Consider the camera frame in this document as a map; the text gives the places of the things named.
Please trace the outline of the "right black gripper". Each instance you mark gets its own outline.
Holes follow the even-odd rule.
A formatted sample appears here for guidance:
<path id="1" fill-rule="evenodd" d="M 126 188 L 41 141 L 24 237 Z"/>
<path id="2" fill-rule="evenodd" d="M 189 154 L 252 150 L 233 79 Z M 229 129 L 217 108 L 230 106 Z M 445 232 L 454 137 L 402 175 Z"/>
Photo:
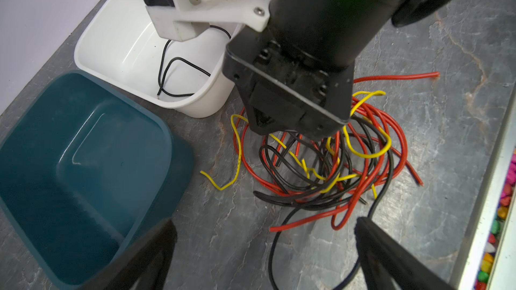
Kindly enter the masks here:
<path id="1" fill-rule="evenodd" d="M 355 60 L 406 0 L 271 0 L 261 32 L 243 28 L 227 45 L 224 75 L 250 128 L 312 140 L 349 122 Z"/>

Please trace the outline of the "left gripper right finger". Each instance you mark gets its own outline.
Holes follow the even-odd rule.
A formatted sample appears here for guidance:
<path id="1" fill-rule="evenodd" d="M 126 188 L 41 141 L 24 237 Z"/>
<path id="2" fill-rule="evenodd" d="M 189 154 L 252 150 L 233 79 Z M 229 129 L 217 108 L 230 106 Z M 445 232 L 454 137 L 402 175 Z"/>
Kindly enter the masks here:
<path id="1" fill-rule="evenodd" d="M 356 247 L 368 289 L 451 289 L 368 217 L 357 219 Z"/>

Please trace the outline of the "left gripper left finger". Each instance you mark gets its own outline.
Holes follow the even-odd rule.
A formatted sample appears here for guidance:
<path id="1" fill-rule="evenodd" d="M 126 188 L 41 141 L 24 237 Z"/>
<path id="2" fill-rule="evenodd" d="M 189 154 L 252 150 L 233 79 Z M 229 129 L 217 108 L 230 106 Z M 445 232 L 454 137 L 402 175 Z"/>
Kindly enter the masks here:
<path id="1" fill-rule="evenodd" d="M 172 220 L 162 220 L 80 288 L 162 289 L 176 243 Z"/>

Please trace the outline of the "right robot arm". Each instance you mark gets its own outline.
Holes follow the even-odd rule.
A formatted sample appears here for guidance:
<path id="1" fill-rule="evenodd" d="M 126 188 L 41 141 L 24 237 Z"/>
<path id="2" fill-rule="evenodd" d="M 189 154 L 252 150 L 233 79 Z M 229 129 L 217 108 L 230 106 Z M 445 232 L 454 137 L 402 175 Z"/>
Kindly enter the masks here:
<path id="1" fill-rule="evenodd" d="M 355 60 L 383 25 L 413 24 L 450 1 L 271 0 L 266 28 L 227 44 L 223 74 L 255 133 L 321 140 L 348 123 Z"/>

